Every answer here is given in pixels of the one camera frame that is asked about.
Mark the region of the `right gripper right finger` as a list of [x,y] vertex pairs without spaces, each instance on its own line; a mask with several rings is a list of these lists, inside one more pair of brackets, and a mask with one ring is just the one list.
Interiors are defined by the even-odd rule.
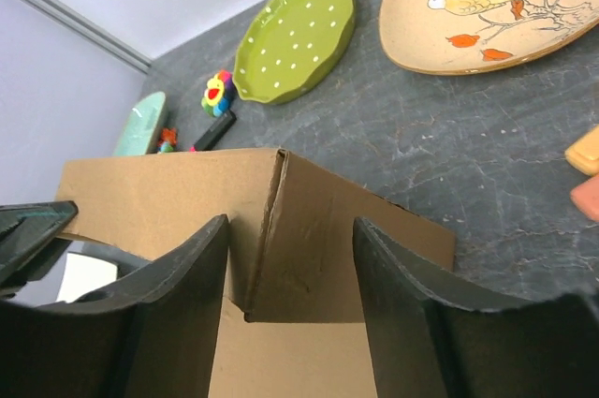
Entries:
[[466,281],[364,218],[353,256],[381,397],[594,397],[598,294],[534,302]]

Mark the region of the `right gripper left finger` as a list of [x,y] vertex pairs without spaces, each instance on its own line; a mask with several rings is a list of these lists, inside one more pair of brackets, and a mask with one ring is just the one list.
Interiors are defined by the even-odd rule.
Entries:
[[1,303],[4,397],[205,397],[229,222],[74,302]]

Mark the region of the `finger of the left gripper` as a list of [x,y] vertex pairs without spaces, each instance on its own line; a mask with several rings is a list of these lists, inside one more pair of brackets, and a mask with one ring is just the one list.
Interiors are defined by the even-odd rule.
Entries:
[[61,234],[77,214],[71,200],[3,206],[1,284],[24,286],[42,279],[70,245]]

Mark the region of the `brown cardboard box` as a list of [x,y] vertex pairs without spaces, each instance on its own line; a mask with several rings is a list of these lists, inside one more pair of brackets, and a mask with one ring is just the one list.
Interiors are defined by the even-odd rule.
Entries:
[[230,222],[213,397],[373,397],[352,234],[365,217],[445,269],[448,229],[283,149],[72,160],[66,237],[146,259]]

